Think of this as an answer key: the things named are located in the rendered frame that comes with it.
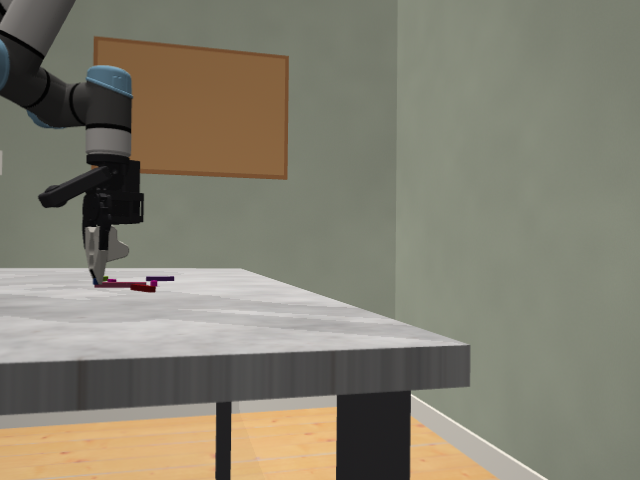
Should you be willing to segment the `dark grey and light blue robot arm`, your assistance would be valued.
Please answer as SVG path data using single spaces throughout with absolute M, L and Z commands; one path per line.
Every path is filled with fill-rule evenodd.
M 129 73 L 93 66 L 87 82 L 67 84 L 40 67 L 75 1 L 0 0 L 0 95 L 24 107 L 42 128 L 86 126 L 87 154 L 130 157 Z M 38 199 L 44 208 L 62 207 L 111 179 L 107 166 L 94 168 L 48 187 Z

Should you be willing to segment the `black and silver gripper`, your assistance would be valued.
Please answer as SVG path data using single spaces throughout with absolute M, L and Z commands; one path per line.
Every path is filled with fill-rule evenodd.
M 89 272 L 92 279 L 102 284 L 106 262 L 129 254 L 129 247 L 118 240 L 117 229 L 112 225 L 139 224 L 144 219 L 144 193 L 140 193 L 140 161 L 114 154 L 89 154 L 86 163 L 98 167 L 107 166 L 112 175 L 111 180 L 85 192 L 82 207 L 82 233 Z M 118 221 L 119 224 L 112 221 Z

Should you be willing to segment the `red rod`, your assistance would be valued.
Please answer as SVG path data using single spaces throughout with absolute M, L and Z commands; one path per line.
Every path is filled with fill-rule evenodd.
M 156 286 L 131 284 L 131 290 L 152 293 L 152 292 L 156 292 Z

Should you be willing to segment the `pink rod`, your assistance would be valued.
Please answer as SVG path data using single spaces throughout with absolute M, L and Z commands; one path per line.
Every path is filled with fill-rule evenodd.
M 130 288 L 130 284 L 146 285 L 146 282 L 102 282 L 94 285 L 94 288 Z

